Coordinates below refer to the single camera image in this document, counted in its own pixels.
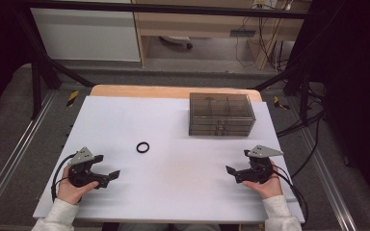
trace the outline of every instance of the metal frame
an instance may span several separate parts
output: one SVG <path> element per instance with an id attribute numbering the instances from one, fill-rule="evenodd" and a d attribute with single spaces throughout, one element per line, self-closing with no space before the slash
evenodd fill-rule
<path id="1" fill-rule="evenodd" d="M 93 87 L 95 83 L 87 81 L 63 65 L 52 60 L 46 53 L 43 44 L 32 30 L 30 22 L 25 17 L 25 10 L 30 8 L 59 9 L 77 11 L 103 11 L 103 12 L 132 12 L 132 13 L 182 13 L 182 14 L 204 14 L 223 16 L 249 16 L 249 17 L 272 17 L 272 18 L 294 18 L 318 20 L 323 18 L 321 13 L 290 12 L 282 10 L 257 10 L 257 9 L 231 9 L 197 6 L 177 5 L 151 5 L 151 4 L 123 4 L 102 2 L 78 2 L 58 0 L 20 0 L 13 3 L 13 13 L 22 26 L 28 40 L 33 48 L 34 56 L 34 113 L 35 117 L 40 110 L 40 85 L 41 76 L 50 89 L 58 89 L 62 84 L 54 69 L 63 72 L 68 77 L 76 80 L 86 87 Z"/>

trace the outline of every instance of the hand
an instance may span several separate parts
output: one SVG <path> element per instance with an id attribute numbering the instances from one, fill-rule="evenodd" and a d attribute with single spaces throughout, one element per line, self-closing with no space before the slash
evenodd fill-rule
<path id="1" fill-rule="evenodd" d="M 70 184 L 68 181 L 68 170 L 70 169 L 70 166 L 65 167 L 63 170 L 63 177 L 60 185 L 59 185 L 59 192 L 58 192 L 58 198 L 69 203 L 69 204 L 77 204 L 80 200 L 80 198 L 87 192 L 94 189 L 98 182 L 93 181 L 83 187 L 77 188 Z"/>
<path id="2" fill-rule="evenodd" d="M 280 179 L 278 176 L 273 173 L 269 180 L 263 184 L 252 182 L 252 181 L 244 181 L 243 185 L 254 190 L 261 194 L 263 199 L 267 199 L 276 195 L 283 195 L 283 191 L 281 190 Z"/>

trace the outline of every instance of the finger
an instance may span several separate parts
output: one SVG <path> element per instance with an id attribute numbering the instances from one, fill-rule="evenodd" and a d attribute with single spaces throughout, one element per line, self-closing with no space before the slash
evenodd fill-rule
<path id="1" fill-rule="evenodd" d="M 83 186 L 82 188 L 80 188 L 80 189 L 82 189 L 82 191 L 84 192 L 84 193 L 87 193 L 87 192 L 89 192 L 89 191 L 91 191 L 91 190 L 93 190 L 95 187 L 97 187 L 98 186 L 98 182 L 97 181 L 93 181 L 93 182 L 91 182 L 91 183 L 89 183 L 89 184 L 87 184 L 87 185 L 85 185 L 85 186 Z"/>
<path id="2" fill-rule="evenodd" d="M 63 169 L 62 179 L 68 178 L 68 170 L 69 169 L 70 169 L 70 166 L 66 166 L 65 169 Z"/>
<path id="3" fill-rule="evenodd" d="M 258 184 L 252 181 L 244 181 L 242 184 L 252 190 L 257 191 L 258 190 Z"/>

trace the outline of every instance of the aluminum rail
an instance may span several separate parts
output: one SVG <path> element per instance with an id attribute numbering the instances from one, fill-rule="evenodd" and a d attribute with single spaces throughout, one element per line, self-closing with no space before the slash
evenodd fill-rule
<path id="1" fill-rule="evenodd" d="M 299 106 L 296 100 L 291 99 L 290 97 L 287 99 L 296 118 L 300 118 Z M 307 148 L 310 151 L 314 146 L 315 140 L 313 139 L 308 127 L 303 128 L 302 132 L 304 134 L 305 141 L 307 142 Z M 341 193 L 323 160 L 321 153 L 318 151 L 318 148 L 316 148 L 314 155 L 312 156 L 312 161 L 318 172 L 318 175 L 320 176 L 321 183 L 323 184 L 323 188 L 330 200 L 331 207 L 335 212 L 341 229 L 344 231 L 356 231 L 357 227 L 354 223 L 353 217 L 351 216 L 347 205 L 345 204 L 345 201 L 342 198 Z"/>
<path id="2" fill-rule="evenodd" d="M 38 116 L 29 123 L 29 126 L 26 128 L 23 136 L 20 138 L 19 142 L 17 143 L 16 148 L 13 150 L 11 157 L 6 162 L 5 166 L 2 168 L 0 172 L 0 197 L 4 192 L 5 188 L 9 184 L 16 167 L 19 165 L 23 154 L 26 152 L 30 142 L 32 141 L 34 135 L 38 131 L 41 122 L 43 121 L 46 113 L 48 112 L 53 98 L 57 92 L 55 90 L 51 90 L 49 93 L 46 94 L 46 97 L 42 103 L 42 109 Z"/>
<path id="3" fill-rule="evenodd" d="M 291 19 L 320 19 L 323 16 L 321 13 L 308 13 L 299 11 L 290 12 L 285 10 L 257 10 L 257 9 L 238 9 L 238 8 L 78 2 L 78 1 L 56 1 L 56 0 L 49 1 L 23 0 L 22 4 L 24 4 L 24 6 L 28 8 L 102 11 L 102 12 L 181 13 L 181 14 L 272 17 L 272 18 L 291 18 Z"/>

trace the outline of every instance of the white table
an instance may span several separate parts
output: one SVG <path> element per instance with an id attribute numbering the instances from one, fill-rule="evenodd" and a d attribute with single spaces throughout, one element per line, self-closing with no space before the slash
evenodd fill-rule
<path id="1" fill-rule="evenodd" d="M 86 194 L 76 218 L 103 222 L 262 222 L 267 216 L 260 195 L 236 184 L 225 169 L 248 168 L 249 159 L 243 150 L 257 144 L 280 150 L 266 104 L 252 102 L 252 106 L 256 122 L 248 137 L 190 137 L 189 99 L 88 96 L 58 164 L 87 146 L 93 155 L 104 155 L 103 162 L 93 165 L 93 172 L 120 170 L 120 176 L 107 189 Z M 145 154 L 136 151 L 141 141 L 150 146 Z M 283 157 L 272 160 L 287 170 Z M 51 208 L 51 181 L 34 218 L 45 217 Z M 282 188 L 292 214 L 304 221 L 287 184 L 282 183 Z"/>

